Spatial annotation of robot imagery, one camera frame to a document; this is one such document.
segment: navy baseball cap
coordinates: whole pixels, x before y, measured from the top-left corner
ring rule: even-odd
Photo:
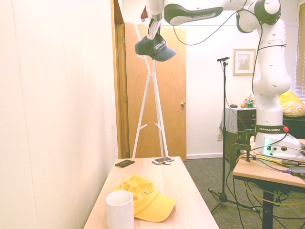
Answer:
[[[138,55],[147,55],[156,61],[167,61],[177,54],[176,51],[167,47],[163,37],[156,33],[153,40],[145,36],[141,41],[135,44],[135,52]]]

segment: microphone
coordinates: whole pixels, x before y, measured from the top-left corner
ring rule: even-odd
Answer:
[[[229,59],[230,59],[230,57],[224,57],[224,58],[218,59],[217,61],[219,62],[219,61],[225,61],[225,60],[229,60]]]

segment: table leg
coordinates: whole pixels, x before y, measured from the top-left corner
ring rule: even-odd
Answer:
[[[263,195],[264,199],[273,201],[274,200],[274,195],[269,193],[269,192],[265,192],[264,191],[264,195]],[[272,203],[269,203],[267,201],[263,201],[263,229],[272,229],[273,228],[273,205]]]

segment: framed picture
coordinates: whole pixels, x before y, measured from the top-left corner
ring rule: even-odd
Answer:
[[[253,75],[255,49],[234,49],[233,75]]]

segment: gray carpet floor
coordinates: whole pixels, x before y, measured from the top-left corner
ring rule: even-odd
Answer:
[[[222,191],[222,158],[211,158],[211,159],[194,159],[187,160],[184,164],[189,171],[194,183],[196,184],[199,192],[201,193],[205,203],[208,208],[211,210],[218,203],[218,197],[212,195],[208,188],[211,188],[216,193]],[[226,176],[229,173],[229,163],[226,162]],[[235,191],[238,202],[252,206],[249,202],[246,194],[245,188],[242,186],[239,180],[234,180]],[[232,173],[228,178],[228,186],[233,192],[233,177]],[[263,196],[262,190],[252,187],[252,191],[259,195]],[[230,194],[227,187],[225,187],[225,193],[227,194],[228,199],[234,200],[233,196]],[[259,203],[254,199],[253,195],[249,194],[251,202],[258,206]],[[296,192],[291,192],[290,197],[305,198],[305,194],[300,194]],[[294,202],[305,201],[305,199],[292,200]],[[262,217],[262,209],[260,216],[254,211],[240,207],[241,219],[244,224],[245,229],[260,229],[262,228],[262,222],[260,216]],[[280,206],[274,207],[274,215],[284,218],[305,218],[305,204],[298,204],[292,206]],[[242,224],[239,219],[239,213],[237,206],[235,204],[226,202],[222,203],[214,212],[213,216],[220,229],[242,229]],[[277,222],[273,220],[274,229],[299,229],[304,224],[305,219],[296,220],[296,219],[278,219]]]

